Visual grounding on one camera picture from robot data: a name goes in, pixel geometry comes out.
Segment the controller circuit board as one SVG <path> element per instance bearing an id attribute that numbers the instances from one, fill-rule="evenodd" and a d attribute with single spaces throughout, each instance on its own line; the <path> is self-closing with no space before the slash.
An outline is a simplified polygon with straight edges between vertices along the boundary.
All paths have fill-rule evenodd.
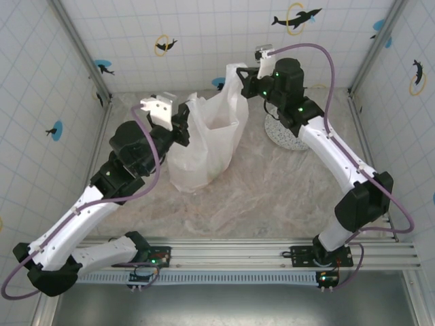
<path id="1" fill-rule="evenodd" d="M 151 258 L 146 263 L 136 265 L 128 276 L 127 287 L 132 291 L 142 291 L 152 286 L 160 277 L 158 260 Z"/>
<path id="2" fill-rule="evenodd" d="M 316 272 L 315 277 L 319 289 L 329 289 L 339 284 L 338 270 Z"/>

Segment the white plastic bag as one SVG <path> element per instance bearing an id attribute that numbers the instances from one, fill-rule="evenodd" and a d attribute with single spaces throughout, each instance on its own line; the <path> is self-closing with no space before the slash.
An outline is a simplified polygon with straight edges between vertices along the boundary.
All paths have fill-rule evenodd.
<path id="1" fill-rule="evenodd" d="M 243 84 L 237 75 L 244 63 L 226 66 L 222 91 L 205 99 L 193 93 L 186 102 L 189 145 L 174 144 L 167 161 L 170 182 L 180 192 L 192 193 L 210 184 L 230 165 L 249 117 Z"/>

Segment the shark blue circle sticker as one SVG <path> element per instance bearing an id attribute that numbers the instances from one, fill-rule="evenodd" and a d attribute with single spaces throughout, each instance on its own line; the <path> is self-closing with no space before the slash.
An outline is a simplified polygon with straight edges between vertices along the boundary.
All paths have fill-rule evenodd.
<path id="1" fill-rule="evenodd" d="M 95 66 L 99 69 L 101 74 L 115 75 L 115 72 L 110 70 L 112 63 L 108 60 L 97 59 L 94 61 Z"/>

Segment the aluminium left corner post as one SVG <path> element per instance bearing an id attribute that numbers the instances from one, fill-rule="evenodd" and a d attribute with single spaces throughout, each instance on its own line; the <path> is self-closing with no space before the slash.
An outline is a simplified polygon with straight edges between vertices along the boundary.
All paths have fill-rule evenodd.
<path id="1" fill-rule="evenodd" d="M 103 78 L 101 77 L 100 71 L 97 69 L 93 59 L 89 51 L 87 50 L 80 34 L 75 28 L 72 19 L 69 17 L 65 6 L 62 4 L 61 0 L 47 0 L 48 5 L 51 10 L 54 12 L 56 19 L 64 30 L 66 36 L 74 47 L 77 55 L 79 56 L 81 62 L 85 66 L 90 79 L 93 81 L 97 92 L 102 98 L 104 103 L 110 103 L 111 101 L 111 93 L 106 86 Z"/>

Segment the blue oval fish sticker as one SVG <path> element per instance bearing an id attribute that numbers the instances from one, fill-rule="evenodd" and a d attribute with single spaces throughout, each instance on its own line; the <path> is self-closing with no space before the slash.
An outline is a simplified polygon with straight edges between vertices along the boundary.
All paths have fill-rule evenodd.
<path id="1" fill-rule="evenodd" d="M 45 131 L 47 137 L 51 137 L 51 139 L 55 142 L 59 141 L 63 134 L 63 123 L 58 120 L 54 123 L 51 129 Z"/>

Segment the right controller circuit board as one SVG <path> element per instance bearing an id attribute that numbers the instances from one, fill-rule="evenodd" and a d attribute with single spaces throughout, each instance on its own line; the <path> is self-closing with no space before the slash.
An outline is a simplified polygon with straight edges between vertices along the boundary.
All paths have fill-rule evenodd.
<path id="1" fill-rule="evenodd" d="M 339 284 L 338 270 L 316 272 L 315 277 L 319 289 L 329 289 Z"/>

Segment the speckled white plate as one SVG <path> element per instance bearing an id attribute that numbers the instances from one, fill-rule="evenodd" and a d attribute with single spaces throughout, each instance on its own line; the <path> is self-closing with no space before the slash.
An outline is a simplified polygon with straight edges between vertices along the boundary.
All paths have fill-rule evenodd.
<path id="1" fill-rule="evenodd" d="M 295 137 L 290 130 L 284 128 L 282 124 L 271 115 L 266 116 L 264 129 L 269 139 L 284 149 L 292 151 L 305 151 L 309 149 L 303 141 Z"/>

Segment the aluminium mounting rail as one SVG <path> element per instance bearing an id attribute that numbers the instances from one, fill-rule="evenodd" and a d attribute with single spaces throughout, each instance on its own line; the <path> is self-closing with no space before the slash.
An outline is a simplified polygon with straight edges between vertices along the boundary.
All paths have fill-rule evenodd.
<path id="1" fill-rule="evenodd" d="M 169 270 L 291 270 L 281 252 L 292 246 L 309 246 L 309 239 L 294 238 L 165 238 L 148 237 L 152 246 L 171 247 Z M 350 246 L 355 265 L 362 271 L 419 270 L 413 244 L 367 238 Z"/>

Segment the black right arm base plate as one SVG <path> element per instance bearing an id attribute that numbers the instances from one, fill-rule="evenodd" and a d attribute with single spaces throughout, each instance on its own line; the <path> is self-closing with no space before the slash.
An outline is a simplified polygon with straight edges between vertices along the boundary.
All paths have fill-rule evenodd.
<path id="1" fill-rule="evenodd" d="M 291 246 L 290 259 L 295 268 L 335 268 L 338 265 L 353 267 L 353 256 L 349 247 L 342 246 L 328 252 L 316 246 Z"/>

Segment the aluminium right corner post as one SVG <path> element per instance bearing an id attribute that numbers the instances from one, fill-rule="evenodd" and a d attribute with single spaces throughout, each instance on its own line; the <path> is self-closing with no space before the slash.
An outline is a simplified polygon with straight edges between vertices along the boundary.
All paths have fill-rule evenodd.
<path id="1" fill-rule="evenodd" d="M 410 0 L 394 0 L 391 9 L 384 19 L 383 26 L 377 31 L 369 52 L 367 53 L 351 87 L 348 89 L 351 97 L 354 97 L 358 90 L 361 88 L 368 73 L 375 64 L 379 54 L 385 47 L 388 39 L 391 37 L 394 27 L 396 26 L 403 11 L 408 5 Z"/>

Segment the aluminium corner post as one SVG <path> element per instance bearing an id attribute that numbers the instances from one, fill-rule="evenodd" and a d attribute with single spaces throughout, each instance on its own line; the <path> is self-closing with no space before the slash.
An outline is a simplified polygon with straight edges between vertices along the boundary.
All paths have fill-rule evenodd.
<path id="1" fill-rule="evenodd" d="M 383 26 L 377 31 L 369 52 L 367 53 L 351 87 L 348 89 L 351 97 L 354 97 L 358 90 L 361 88 L 368 73 L 375 64 L 379 54 L 385 47 L 388 39 L 391 37 L 394 27 L 396 26 L 403 11 L 408 5 L 410 0 L 394 0 L 391 9 L 384 19 Z"/>
<path id="2" fill-rule="evenodd" d="M 74 47 L 77 55 L 79 56 L 81 62 L 85 66 L 90 79 L 93 81 L 97 92 L 102 98 L 104 103 L 110 103 L 111 101 L 111 93 L 106 86 L 103 78 L 101 77 L 100 71 L 97 69 L 93 59 L 89 51 L 87 50 L 80 34 L 75 28 L 72 19 L 69 17 L 65 6 L 62 4 L 61 0 L 47 0 L 48 5 L 51 10 L 54 12 L 56 19 L 64 30 L 66 36 Z"/>

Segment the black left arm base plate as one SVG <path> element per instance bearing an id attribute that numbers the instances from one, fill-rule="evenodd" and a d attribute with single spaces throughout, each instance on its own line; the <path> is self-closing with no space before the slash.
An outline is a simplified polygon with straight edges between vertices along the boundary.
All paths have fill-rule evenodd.
<path id="1" fill-rule="evenodd" d="M 171 247 L 168 246 L 150 247 L 138 252 L 135 257 L 135 261 L 155 264 L 159 268 L 168 268 L 170 260 Z"/>

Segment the left controller circuit board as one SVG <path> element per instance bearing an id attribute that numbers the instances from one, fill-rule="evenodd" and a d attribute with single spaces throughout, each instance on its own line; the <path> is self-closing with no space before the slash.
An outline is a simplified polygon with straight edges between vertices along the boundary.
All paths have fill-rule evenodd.
<path id="1" fill-rule="evenodd" d="M 146 263 L 136 265 L 128 276 L 127 287 L 132 291 L 142 291 L 152 286 L 160 277 L 158 260 L 151 258 Z"/>

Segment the grey metal panel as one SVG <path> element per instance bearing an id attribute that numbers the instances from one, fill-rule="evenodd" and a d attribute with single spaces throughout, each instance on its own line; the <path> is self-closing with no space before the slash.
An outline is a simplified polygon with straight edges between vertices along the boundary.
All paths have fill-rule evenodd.
<path id="1" fill-rule="evenodd" d="M 290 285 L 180 285 L 135 291 L 78 285 L 53 326 L 416 326 L 399 282 L 322 293 Z"/>

